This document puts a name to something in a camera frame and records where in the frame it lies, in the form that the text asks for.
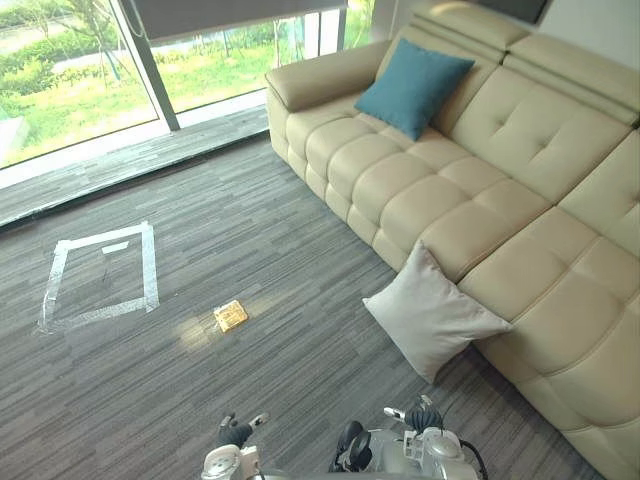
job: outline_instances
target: sofa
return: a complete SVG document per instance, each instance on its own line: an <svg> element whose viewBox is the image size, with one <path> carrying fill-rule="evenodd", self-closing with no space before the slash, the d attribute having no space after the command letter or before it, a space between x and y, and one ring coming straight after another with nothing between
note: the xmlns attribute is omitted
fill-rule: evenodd
<svg viewBox="0 0 640 480"><path fill-rule="evenodd" d="M475 64L417 141L353 105L400 38ZM273 149L392 268L422 240L511 322L482 354L605 477L640 478L640 75L466 2L269 72Z"/></svg>

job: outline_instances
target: window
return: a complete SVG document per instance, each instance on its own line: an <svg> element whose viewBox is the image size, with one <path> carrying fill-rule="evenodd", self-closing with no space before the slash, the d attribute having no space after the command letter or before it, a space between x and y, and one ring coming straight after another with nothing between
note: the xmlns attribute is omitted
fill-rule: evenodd
<svg viewBox="0 0 640 480"><path fill-rule="evenodd" d="M271 68L307 58L304 23L305 17L293 17L152 41L173 109L182 112L264 88Z"/></svg>
<svg viewBox="0 0 640 480"><path fill-rule="evenodd" d="M0 167L156 118L108 0L0 4Z"/></svg>
<svg viewBox="0 0 640 480"><path fill-rule="evenodd" d="M344 48L361 47L369 43L371 17L375 0L349 0L344 32Z"/></svg>

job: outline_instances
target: tape marking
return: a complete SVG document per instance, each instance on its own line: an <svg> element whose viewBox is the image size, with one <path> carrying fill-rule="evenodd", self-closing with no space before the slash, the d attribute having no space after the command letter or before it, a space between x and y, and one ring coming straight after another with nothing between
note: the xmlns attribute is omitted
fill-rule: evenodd
<svg viewBox="0 0 640 480"><path fill-rule="evenodd" d="M140 234L142 239L142 281L144 296L126 302L109 305L97 310L81 313L73 317L56 319L55 303L62 282L67 256L71 250L88 247L97 243L113 241L118 238ZM109 245L102 249L104 254L124 250L129 241ZM156 253L153 238L153 226L149 222L142 222L133 227L121 228L110 232L79 238L77 240L60 240L54 250L51 272L47 281L44 300L42 302L42 318L38 319L38 330L43 333L55 333L62 328L76 328L100 320L118 317L125 313L144 309L147 313L160 305L158 297L158 280L156 274Z"/></svg>
<svg viewBox="0 0 640 480"><path fill-rule="evenodd" d="M109 245L108 247L102 247L102 253L105 255L113 252L119 252L120 250L124 250L129 246L129 240L121 243L114 243L113 245Z"/></svg>

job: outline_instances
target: teal pillow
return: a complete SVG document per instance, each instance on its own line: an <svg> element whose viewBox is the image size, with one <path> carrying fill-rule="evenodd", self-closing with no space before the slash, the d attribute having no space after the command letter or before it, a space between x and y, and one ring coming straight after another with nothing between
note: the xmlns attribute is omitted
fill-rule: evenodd
<svg viewBox="0 0 640 480"><path fill-rule="evenodd" d="M355 107L417 140L473 63L425 50L403 38L387 69Z"/></svg>

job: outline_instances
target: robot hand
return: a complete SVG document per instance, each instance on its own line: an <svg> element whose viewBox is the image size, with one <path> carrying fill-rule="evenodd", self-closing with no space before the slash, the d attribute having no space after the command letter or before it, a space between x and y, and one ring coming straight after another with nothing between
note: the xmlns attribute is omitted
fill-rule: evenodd
<svg viewBox="0 0 640 480"><path fill-rule="evenodd" d="M253 430L258 426L265 423L269 416L266 413L258 415L249 423L238 425L238 421L235 420L235 413L228 413L220 422L218 428L218 446L223 445L236 445L238 448L244 446L244 442L251 436Z"/></svg>

